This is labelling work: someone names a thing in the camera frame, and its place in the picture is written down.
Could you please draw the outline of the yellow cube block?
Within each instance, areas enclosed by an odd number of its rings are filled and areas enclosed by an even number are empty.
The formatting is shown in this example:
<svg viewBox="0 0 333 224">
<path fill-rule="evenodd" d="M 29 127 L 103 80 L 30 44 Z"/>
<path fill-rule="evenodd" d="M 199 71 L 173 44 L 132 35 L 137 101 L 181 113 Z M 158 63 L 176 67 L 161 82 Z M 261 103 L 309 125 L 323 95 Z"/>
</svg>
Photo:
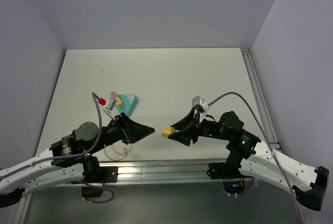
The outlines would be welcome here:
<svg viewBox="0 0 333 224">
<path fill-rule="evenodd" d="M 161 137 L 162 138 L 168 138 L 169 135 L 173 134 L 174 132 L 175 132 L 175 128 L 174 127 L 164 126 L 162 128 Z"/>
</svg>

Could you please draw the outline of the teal triangular power strip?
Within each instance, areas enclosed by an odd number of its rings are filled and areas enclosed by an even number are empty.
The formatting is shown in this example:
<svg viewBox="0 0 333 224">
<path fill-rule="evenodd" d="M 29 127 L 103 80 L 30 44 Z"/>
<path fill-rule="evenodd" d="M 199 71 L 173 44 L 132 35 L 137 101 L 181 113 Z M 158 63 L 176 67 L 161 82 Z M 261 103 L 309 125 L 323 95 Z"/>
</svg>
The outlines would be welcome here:
<svg viewBox="0 0 333 224">
<path fill-rule="evenodd" d="M 121 94 L 116 97 L 116 111 L 130 116 L 137 103 L 137 96 L 135 94 Z"/>
</svg>

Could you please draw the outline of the pink usb charger plug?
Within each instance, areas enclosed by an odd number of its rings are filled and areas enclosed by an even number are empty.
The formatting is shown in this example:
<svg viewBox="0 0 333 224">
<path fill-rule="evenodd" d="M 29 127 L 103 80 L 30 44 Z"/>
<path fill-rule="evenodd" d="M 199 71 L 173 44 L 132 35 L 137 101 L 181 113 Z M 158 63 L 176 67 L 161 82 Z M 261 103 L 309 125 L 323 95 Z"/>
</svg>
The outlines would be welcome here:
<svg viewBox="0 0 333 224">
<path fill-rule="evenodd" d="M 112 98 L 117 98 L 119 95 L 115 92 L 115 91 L 112 91 L 111 93 L 110 93 L 110 95 L 111 95 L 111 97 Z"/>
</svg>

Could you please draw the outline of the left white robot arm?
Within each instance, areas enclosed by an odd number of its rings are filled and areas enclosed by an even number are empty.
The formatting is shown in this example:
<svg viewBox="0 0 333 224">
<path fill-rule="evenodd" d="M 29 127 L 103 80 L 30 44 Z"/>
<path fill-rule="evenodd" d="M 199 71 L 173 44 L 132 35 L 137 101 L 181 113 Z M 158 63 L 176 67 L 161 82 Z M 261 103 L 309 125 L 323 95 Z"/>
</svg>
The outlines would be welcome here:
<svg viewBox="0 0 333 224">
<path fill-rule="evenodd" d="M 103 176 L 94 153 L 118 141 L 134 144 L 154 132 L 123 113 L 106 127 L 85 122 L 39 155 L 1 170 L 1 207 L 62 183 L 95 183 Z"/>
</svg>

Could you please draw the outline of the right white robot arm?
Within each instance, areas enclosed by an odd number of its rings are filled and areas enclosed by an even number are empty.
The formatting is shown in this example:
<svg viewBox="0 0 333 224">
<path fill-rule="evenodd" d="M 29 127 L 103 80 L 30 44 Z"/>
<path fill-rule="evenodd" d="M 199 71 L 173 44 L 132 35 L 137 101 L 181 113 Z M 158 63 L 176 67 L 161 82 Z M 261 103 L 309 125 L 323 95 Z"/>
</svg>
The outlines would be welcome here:
<svg viewBox="0 0 333 224">
<path fill-rule="evenodd" d="M 244 123 L 233 111 L 223 113 L 219 121 L 211 121 L 191 109 L 185 118 L 164 127 L 162 137 L 186 146 L 200 137 L 225 140 L 229 155 L 223 162 L 209 164 L 207 174 L 211 179 L 254 177 L 294 192 L 297 202 L 308 209 L 322 209 L 329 170 L 307 166 L 270 149 L 265 141 L 244 129 Z"/>
</svg>

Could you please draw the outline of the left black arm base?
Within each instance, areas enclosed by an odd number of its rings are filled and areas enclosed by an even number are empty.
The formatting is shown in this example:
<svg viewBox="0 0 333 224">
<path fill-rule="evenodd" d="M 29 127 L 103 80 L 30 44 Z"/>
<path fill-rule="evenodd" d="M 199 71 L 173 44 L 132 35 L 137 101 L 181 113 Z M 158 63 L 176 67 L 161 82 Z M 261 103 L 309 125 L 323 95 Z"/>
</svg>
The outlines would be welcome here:
<svg viewBox="0 0 333 224">
<path fill-rule="evenodd" d="M 103 204 L 112 201 L 115 193 L 112 189 L 107 187 L 107 183 L 116 183 L 118 178 L 118 167 L 107 166 L 101 167 L 100 173 L 92 179 L 83 179 L 73 181 L 73 185 L 81 185 L 81 196 L 84 201 L 91 204 Z M 106 200 L 98 200 L 102 197 L 103 193 L 110 193 L 110 197 Z"/>
</svg>

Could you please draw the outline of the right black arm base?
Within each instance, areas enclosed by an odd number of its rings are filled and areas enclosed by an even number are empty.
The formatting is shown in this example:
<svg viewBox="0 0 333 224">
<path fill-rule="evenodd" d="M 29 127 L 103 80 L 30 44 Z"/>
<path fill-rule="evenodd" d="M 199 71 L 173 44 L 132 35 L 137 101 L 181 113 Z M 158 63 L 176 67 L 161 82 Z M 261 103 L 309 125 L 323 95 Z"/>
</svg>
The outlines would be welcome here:
<svg viewBox="0 0 333 224">
<path fill-rule="evenodd" d="M 225 162 L 209 163 L 208 168 L 207 176 L 211 180 L 220 180 L 228 197 L 243 196 L 255 185 L 253 177 L 242 175 L 238 169 L 232 168 Z"/>
</svg>

